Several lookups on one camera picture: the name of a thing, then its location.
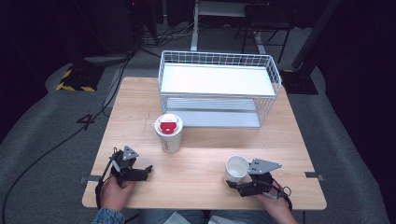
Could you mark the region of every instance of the wooden table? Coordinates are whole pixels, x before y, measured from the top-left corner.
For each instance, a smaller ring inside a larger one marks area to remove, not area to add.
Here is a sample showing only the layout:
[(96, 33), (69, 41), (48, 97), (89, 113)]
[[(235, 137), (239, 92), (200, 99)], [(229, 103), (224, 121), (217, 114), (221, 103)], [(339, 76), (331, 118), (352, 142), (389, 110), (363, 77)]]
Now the wooden table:
[[(161, 149), (152, 123), (162, 114), (158, 79), (126, 77), (120, 86), (92, 175), (101, 175), (113, 148), (125, 145), (140, 156), (135, 169), (153, 165), (148, 181), (139, 182), (127, 207), (174, 209), (262, 209), (253, 197), (240, 197), (222, 180), (225, 162), (233, 155), (248, 161), (274, 161), (271, 172), (292, 190), (293, 209), (321, 210), (326, 200), (314, 172), (286, 93), (282, 89), (260, 129), (185, 128), (181, 149)], [(95, 207), (95, 182), (89, 182), (82, 203)]]

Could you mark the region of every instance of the gray floor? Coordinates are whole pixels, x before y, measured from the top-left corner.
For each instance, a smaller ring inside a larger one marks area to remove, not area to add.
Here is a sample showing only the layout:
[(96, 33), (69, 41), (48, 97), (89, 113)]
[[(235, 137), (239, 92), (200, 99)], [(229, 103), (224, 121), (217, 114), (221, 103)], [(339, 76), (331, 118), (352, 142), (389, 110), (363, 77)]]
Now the gray floor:
[[(242, 36), (233, 40), (235, 29), (206, 29), (200, 33), (198, 50), (238, 53)], [(310, 29), (294, 29), (279, 69), (290, 65), (310, 34)], [(190, 50), (191, 36), (149, 50)], [(266, 48), (277, 58), (277, 48)], [(248, 53), (257, 53), (254, 46)], [(156, 77), (159, 58), (138, 51), (124, 76)], [(97, 92), (56, 91), (69, 64), (47, 80), (49, 94), (33, 105), (15, 124), (0, 146), (0, 199), (17, 177), (37, 158), (56, 147), (81, 128), (76, 121), (102, 108), (120, 65), (106, 68)], [(361, 160), (326, 95), (323, 77), (316, 69), (312, 78), (319, 95), (289, 95), (309, 155), (318, 174), (328, 206), (323, 211), (306, 212), (306, 223), (389, 223), (382, 197), (373, 176)], [(111, 105), (106, 109), (111, 113)], [(81, 204), (85, 185), (82, 177), (90, 174), (94, 158), (106, 128), (107, 117), (100, 114), (87, 131), (82, 131), (56, 147), (21, 178), (11, 191), (7, 223), (90, 223), (95, 208)], [(127, 217), (136, 213), (125, 210)], [(295, 216), (302, 223), (301, 211)]]

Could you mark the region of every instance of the white paper cup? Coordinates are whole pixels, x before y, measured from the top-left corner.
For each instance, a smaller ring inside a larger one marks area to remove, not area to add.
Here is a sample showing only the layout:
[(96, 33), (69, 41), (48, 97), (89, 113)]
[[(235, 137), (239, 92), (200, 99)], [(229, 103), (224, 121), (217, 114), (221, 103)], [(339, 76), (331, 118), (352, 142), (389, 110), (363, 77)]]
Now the white paper cup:
[(164, 114), (154, 123), (155, 132), (161, 141), (163, 151), (175, 153), (180, 149), (183, 121), (174, 114)]
[(225, 164), (224, 181), (240, 184), (248, 174), (248, 161), (241, 156), (232, 156)]

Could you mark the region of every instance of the human hand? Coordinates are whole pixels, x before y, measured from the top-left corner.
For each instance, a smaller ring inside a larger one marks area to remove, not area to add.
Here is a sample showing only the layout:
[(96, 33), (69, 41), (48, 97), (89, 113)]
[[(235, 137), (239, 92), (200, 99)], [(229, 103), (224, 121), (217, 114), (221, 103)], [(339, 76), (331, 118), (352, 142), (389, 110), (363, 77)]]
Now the human hand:
[[(273, 182), (273, 185), (279, 189), (282, 188), (275, 181)], [(268, 193), (272, 195), (277, 195), (275, 189), (271, 189)], [(274, 218), (276, 223), (298, 223), (291, 211), (289, 210), (288, 203), (284, 198), (273, 199), (262, 194), (254, 195), (254, 197), (262, 203), (264, 209), (270, 214), (271, 217)]]
[(127, 203), (136, 184), (137, 182), (135, 181), (123, 181), (120, 187), (117, 183), (117, 178), (111, 176), (102, 187), (102, 207), (120, 212)]

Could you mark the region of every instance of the cup lid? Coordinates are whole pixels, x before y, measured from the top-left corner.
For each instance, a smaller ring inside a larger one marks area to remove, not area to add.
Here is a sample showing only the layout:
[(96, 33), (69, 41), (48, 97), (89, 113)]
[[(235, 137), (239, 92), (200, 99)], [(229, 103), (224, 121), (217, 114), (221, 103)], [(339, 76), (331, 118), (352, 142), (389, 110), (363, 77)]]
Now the cup lid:
[(160, 118), (160, 130), (163, 133), (173, 133), (177, 128), (177, 117), (172, 114), (164, 114)]

